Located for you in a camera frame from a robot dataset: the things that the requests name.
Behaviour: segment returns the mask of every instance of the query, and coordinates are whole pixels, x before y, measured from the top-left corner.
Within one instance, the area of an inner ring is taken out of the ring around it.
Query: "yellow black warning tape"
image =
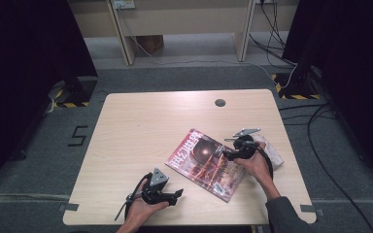
[[[87,107],[89,102],[73,102],[73,103],[59,103],[57,102],[57,100],[59,99],[59,97],[62,96],[62,93],[63,93],[63,88],[61,88],[57,94],[56,94],[56,97],[55,97],[55,104],[54,106],[55,107],[60,107],[60,108],[76,108],[76,107]]]
[[[276,85],[275,88],[277,89],[278,96],[282,99],[297,99],[297,100],[305,100],[305,99],[320,99],[318,94],[287,94],[285,90],[281,87],[280,83],[276,82],[277,75],[272,75],[272,80],[275,81]]]

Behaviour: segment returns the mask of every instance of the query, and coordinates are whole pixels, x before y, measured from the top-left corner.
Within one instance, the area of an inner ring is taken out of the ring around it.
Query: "human hand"
[[[147,182],[143,180],[138,191],[142,190],[142,187]],[[165,209],[169,206],[168,202],[160,202],[154,205],[146,203],[142,198],[137,198],[129,208],[125,223],[119,228],[118,233],[133,233],[138,231],[139,227],[157,211]]]
[[[259,143],[259,147],[263,150],[265,149],[266,144],[263,142]],[[256,180],[261,184],[262,189],[264,190],[267,199],[271,200],[277,197],[280,197],[276,186],[272,181],[272,177],[269,174],[268,164],[266,163],[265,158],[257,150],[254,155],[249,159],[236,158],[234,163],[244,166],[244,168],[256,178]]]

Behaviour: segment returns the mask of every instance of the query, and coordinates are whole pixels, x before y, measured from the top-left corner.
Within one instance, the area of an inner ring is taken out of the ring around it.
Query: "sleeve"
[[[310,233],[314,229],[301,218],[287,197],[279,197],[265,204],[274,233]]]

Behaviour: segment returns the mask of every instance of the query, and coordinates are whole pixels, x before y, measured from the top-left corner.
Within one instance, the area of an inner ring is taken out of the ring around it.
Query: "wall outlet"
[[[261,1],[260,0],[255,0],[255,3],[256,4],[261,4]],[[264,4],[274,4],[274,3],[278,3],[278,0],[264,0]]]
[[[134,0],[114,0],[114,8],[116,10],[135,9]]]

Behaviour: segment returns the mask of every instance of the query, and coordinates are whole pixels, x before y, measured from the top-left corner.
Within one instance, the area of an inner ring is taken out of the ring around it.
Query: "magazine cover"
[[[229,162],[223,150],[233,151],[191,129],[165,164],[228,202],[244,175],[244,167]]]

